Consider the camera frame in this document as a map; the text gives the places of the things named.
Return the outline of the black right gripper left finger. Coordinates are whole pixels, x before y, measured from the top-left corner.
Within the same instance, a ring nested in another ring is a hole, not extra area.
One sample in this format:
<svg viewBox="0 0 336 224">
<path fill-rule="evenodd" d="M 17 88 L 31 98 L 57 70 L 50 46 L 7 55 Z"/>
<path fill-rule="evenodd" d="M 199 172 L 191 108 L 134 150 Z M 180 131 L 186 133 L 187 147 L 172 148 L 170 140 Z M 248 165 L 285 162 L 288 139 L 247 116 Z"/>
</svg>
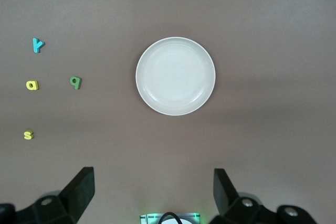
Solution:
<svg viewBox="0 0 336 224">
<path fill-rule="evenodd" d="M 77 223 L 95 195 L 94 168 L 84 167 L 57 195 L 46 195 L 17 211 L 1 203 L 1 223 Z"/>
</svg>

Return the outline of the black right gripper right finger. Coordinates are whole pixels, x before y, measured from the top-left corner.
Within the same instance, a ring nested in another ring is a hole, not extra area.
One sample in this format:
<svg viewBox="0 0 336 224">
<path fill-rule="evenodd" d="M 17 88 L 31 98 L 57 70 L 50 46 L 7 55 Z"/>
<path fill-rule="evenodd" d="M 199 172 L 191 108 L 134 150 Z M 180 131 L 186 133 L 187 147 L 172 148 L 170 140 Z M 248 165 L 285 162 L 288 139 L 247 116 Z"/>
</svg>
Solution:
<svg viewBox="0 0 336 224">
<path fill-rule="evenodd" d="M 219 215 L 211 223 L 316 223 L 300 207 L 281 205 L 272 212 L 251 197 L 241 197 L 222 168 L 214 169 L 213 195 Z"/>
</svg>

